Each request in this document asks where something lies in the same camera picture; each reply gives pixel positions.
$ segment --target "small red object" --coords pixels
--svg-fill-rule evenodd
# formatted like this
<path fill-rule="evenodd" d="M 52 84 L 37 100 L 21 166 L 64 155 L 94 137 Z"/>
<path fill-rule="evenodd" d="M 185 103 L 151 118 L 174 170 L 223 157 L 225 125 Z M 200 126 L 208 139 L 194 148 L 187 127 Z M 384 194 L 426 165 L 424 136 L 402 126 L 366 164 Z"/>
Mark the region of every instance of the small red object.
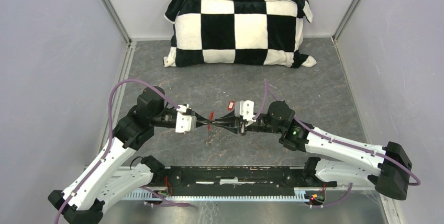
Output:
<path fill-rule="evenodd" d="M 214 118 L 214 111 L 212 111 L 212 112 L 209 114 L 209 121 L 212 121 L 213 118 Z"/>
<path fill-rule="evenodd" d="M 235 107 L 235 102 L 230 101 L 230 103 L 228 104 L 228 110 L 233 110 L 234 107 Z"/>

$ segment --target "black and white checkered cushion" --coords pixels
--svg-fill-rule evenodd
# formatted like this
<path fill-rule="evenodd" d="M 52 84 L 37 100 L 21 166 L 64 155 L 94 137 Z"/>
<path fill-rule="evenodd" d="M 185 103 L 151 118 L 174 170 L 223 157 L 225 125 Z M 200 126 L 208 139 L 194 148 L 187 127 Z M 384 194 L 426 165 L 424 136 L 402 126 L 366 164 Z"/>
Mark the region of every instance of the black and white checkered cushion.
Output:
<path fill-rule="evenodd" d="M 174 24 L 163 63 L 280 64 L 311 67 L 299 53 L 303 18 L 312 21 L 307 0 L 172 0 L 165 18 Z"/>

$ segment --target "purple cable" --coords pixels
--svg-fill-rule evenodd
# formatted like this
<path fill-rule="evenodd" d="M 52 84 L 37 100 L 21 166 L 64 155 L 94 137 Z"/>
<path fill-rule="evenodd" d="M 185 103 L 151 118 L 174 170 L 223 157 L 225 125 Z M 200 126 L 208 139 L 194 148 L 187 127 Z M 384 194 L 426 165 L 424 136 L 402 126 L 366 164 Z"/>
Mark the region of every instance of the purple cable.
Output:
<path fill-rule="evenodd" d="M 154 192 L 153 190 L 147 188 L 146 186 L 142 186 L 140 188 L 142 188 L 143 190 L 149 191 L 155 197 L 161 199 L 162 202 L 167 202 L 168 203 L 168 204 L 163 204 L 163 205 L 162 204 L 160 204 L 160 205 L 153 205 L 155 207 L 189 207 L 189 206 L 191 206 L 190 203 L 174 203 L 172 201 L 169 201 L 169 200 L 165 199 L 164 197 L 160 196 L 159 194 L 157 194 L 156 192 Z"/>
<path fill-rule="evenodd" d="M 114 100 L 114 95 L 116 94 L 117 89 L 125 84 L 125 83 L 139 83 L 139 84 L 143 84 L 146 87 L 150 88 L 151 90 L 153 90 L 154 92 L 156 92 L 159 96 L 161 96 L 163 99 L 165 99 L 165 101 L 167 101 L 170 105 L 174 106 L 175 108 L 179 109 L 179 105 L 176 104 L 175 102 L 173 102 L 170 98 L 168 98 L 167 96 L 163 95 L 158 89 L 156 89 L 154 86 L 152 86 L 151 84 L 142 81 L 142 80 L 138 80 L 138 79 L 126 79 L 123 81 L 120 81 L 116 84 L 116 86 L 114 86 L 114 88 L 111 90 L 111 94 L 109 95 L 109 99 L 108 99 L 108 127 L 109 127 L 109 141 L 108 141 L 108 145 L 105 149 L 105 152 L 103 153 L 102 157 L 100 158 L 100 160 L 93 166 L 93 168 L 85 175 L 85 177 L 83 177 L 82 180 L 80 180 L 80 182 L 77 184 L 77 186 L 74 188 L 74 190 L 72 191 L 72 193 L 68 196 L 68 198 L 66 198 L 65 202 L 63 202 L 62 206 L 60 206 L 59 211 L 57 212 L 57 215 L 55 216 L 55 220 L 54 220 L 54 224 L 58 224 L 59 223 L 59 219 L 60 216 L 62 214 L 63 209 L 65 208 L 65 206 L 68 204 L 68 202 L 71 200 L 71 198 L 73 197 L 72 194 L 77 193 L 77 191 L 79 190 L 79 188 L 86 182 L 86 180 L 97 170 L 98 166 L 102 163 L 102 160 L 106 160 L 106 156 L 109 153 L 109 150 L 111 149 L 111 146 L 113 145 L 113 116 L 112 116 L 112 109 L 113 109 L 113 100 Z"/>
<path fill-rule="evenodd" d="M 267 79 L 264 79 L 264 98 L 262 99 L 261 108 L 259 108 L 258 113 L 256 113 L 256 115 L 253 117 L 254 120 L 256 120 L 261 115 L 262 110 L 265 106 L 265 102 L 267 101 L 267 87 L 268 87 Z"/>
<path fill-rule="evenodd" d="M 270 84 L 268 84 L 268 91 L 270 92 L 271 96 L 273 96 L 273 98 L 274 98 L 275 100 L 280 100 L 280 99 L 278 99 L 278 98 L 275 96 L 275 94 L 271 91 L 271 89 L 270 89 Z M 336 139 L 334 139 L 334 138 L 330 138 L 330 137 L 325 136 L 325 135 L 323 135 L 323 134 L 321 134 L 321 133 L 319 133 L 319 132 L 317 132 L 317 131 L 314 131 L 314 130 L 311 129 L 310 127 L 306 126 L 306 125 L 305 125 L 302 121 L 300 121 L 296 116 L 294 116 L 294 120 L 296 120 L 296 122 L 298 122 L 298 123 L 299 123 L 302 127 L 304 127 L 307 131 L 313 133 L 314 135 L 320 137 L 321 139 L 326 139 L 327 141 L 330 141 L 330 142 L 333 142 L 333 143 L 337 143 L 337 144 L 343 145 L 343 146 L 345 146 L 345 147 L 350 147 L 350 148 L 353 148 L 353 149 L 356 149 L 356 150 L 359 150 L 359 151 L 362 151 L 362 152 L 365 152 L 365 153 L 373 154 L 373 151 L 372 151 L 372 150 L 369 150 L 369 149 L 367 149 L 367 148 L 357 147 L 356 145 L 349 144 L 349 143 L 345 143 L 345 142 L 343 142 L 343 141 L 336 140 Z M 399 168 L 401 168 L 404 172 L 406 172 L 408 175 L 410 175 L 414 180 L 416 180 L 416 182 L 409 182 L 408 184 L 409 184 L 410 186 L 419 186 L 419 185 L 421 184 L 421 180 L 418 178 L 418 176 L 416 176 L 414 173 L 412 173 L 409 169 L 407 169 L 407 168 L 406 168 L 405 166 L 403 166 L 401 163 L 397 162 L 396 160 L 394 160 L 393 158 L 391 158 L 391 157 L 389 157 L 389 156 L 387 156 L 387 155 L 385 155 L 385 154 L 381 154 L 381 153 L 378 153 L 378 152 L 377 152 L 375 155 L 378 156 L 378 157 L 381 157 L 381 158 L 383 158 L 383 159 L 386 159 L 386 160 L 388 160 L 388 161 L 390 161 L 390 162 L 392 162 L 393 164 L 395 164 L 396 166 L 398 166 Z"/>
<path fill-rule="evenodd" d="M 350 195 L 350 192 L 351 192 L 351 188 L 352 188 L 352 187 L 353 187 L 353 183 L 350 183 L 350 185 L 348 186 L 348 189 L 347 189 L 346 194 L 344 194 L 344 196 L 342 196 L 339 200 L 337 200 L 337 201 L 335 201 L 335 202 L 332 202 L 332 203 L 323 204 L 323 205 L 320 205 L 320 206 L 313 206 L 313 205 L 312 205 L 312 208 L 331 207 L 331 206 L 333 206 L 333 205 L 336 205 L 336 204 L 338 204 L 338 203 L 343 202 L 343 201 L 344 201 L 344 200 Z"/>

